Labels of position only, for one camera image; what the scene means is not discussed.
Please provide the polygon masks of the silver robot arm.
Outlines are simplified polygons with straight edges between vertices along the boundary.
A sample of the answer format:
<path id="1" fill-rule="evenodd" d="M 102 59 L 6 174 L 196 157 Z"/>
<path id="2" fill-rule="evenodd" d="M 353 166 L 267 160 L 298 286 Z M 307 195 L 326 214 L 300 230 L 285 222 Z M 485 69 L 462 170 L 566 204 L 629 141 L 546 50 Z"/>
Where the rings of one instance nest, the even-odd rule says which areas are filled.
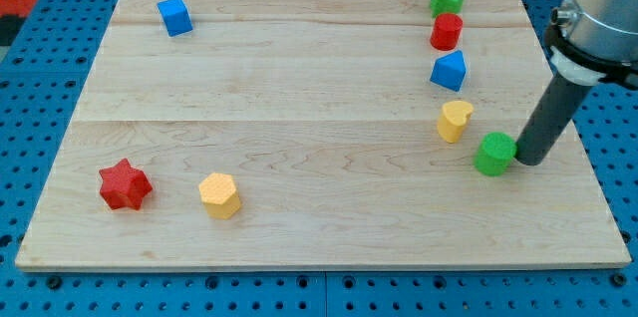
<path id="1" fill-rule="evenodd" d="M 637 88 L 637 0 L 563 0 L 544 41 L 567 81 Z"/>

